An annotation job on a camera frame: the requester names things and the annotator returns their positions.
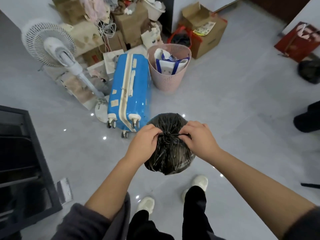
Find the pink laundry basket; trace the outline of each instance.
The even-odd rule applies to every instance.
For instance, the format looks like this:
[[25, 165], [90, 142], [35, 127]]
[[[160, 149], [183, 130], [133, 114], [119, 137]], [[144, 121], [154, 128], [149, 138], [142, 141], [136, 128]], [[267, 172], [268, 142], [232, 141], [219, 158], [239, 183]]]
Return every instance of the pink laundry basket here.
[[187, 67], [189, 65], [190, 60], [188, 61], [185, 68], [183, 68], [180, 72], [174, 75], [163, 75], [156, 69], [156, 61], [155, 61], [155, 51], [156, 49], [161, 48], [167, 52], [170, 52], [174, 57], [178, 59], [184, 59], [186, 57], [191, 58], [191, 50], [181, 44], [162, 44], [155, 45], [148, 49], [148, 61], [149, 68], [151, 73], [151, 78], [155, 86], [164, 92], [174, 92], [179, 87], [182, 77], [185, 74]]

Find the white wall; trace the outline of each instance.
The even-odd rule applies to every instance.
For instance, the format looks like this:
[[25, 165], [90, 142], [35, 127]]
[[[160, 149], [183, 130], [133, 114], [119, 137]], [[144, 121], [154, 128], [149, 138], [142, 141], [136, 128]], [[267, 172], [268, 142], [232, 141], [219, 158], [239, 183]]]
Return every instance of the white wall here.
[[[320, 29], [320, 0], [310, 0], [294, 20], [286, 26], [283, 33], [289, 33], [300, 21], [310, 23]], [[314, 50], [314, 54], [320, 57], [320, 47]]]
[[192, 3], [200, 2], [207, 9], [216, 11], [234, 1], [236, 0], [174, 0], [171, 32], [174, 32], [177, 28], [178, 21], [181, 16], [181, 10]]
[[61, 22], [57, 11], [48, 3], [51, 0], [0, 0], [0, 10], [16, 25], [22, 28], [30, 19], [45, 18]]

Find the fan grille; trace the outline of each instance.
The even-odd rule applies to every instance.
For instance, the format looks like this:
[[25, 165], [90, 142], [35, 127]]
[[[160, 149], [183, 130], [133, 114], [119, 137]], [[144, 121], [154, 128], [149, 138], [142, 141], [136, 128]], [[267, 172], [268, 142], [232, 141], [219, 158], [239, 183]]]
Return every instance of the fan grille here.
[[71, 36], [59, 25], [39, 20], [32, 20], [22, 31], [22, 42], [27, 51], [35, 59], [52, 66], [61, 66], [44, 48], [46, 38], [54, 37], [62, 41], [72, 55], [76, 53], [76, 46]]

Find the black pants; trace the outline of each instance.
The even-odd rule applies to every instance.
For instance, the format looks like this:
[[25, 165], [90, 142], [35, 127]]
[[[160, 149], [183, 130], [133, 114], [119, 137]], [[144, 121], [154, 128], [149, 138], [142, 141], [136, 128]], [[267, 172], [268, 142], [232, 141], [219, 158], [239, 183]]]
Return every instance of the black pants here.
[[[182, 239], [210, 240], [221, 239], [214, 235], [205, 214], [205, 192], [198, 186], [192, 186], [186, 193], [183, 208]], [[146, 210], [138, 211], [132, 218], [127, 240], [172, 240], [171, 235], [159, 232], [153, 221], [149, 220]]]

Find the plastic bag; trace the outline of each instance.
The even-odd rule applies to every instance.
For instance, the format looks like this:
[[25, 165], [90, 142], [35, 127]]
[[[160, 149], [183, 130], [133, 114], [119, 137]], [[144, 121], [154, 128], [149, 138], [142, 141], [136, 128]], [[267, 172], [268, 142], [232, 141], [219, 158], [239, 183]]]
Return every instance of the plastic bag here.
[[147, 169], [170, 175], [180, 173], [190, 166], [195, 155], [178, 138], [179, 131], [186, 123], [187, 121], [177, 113], [161, 113], [147, 123], [163, 131], [158, 136], [157, 148], [144, 163]]

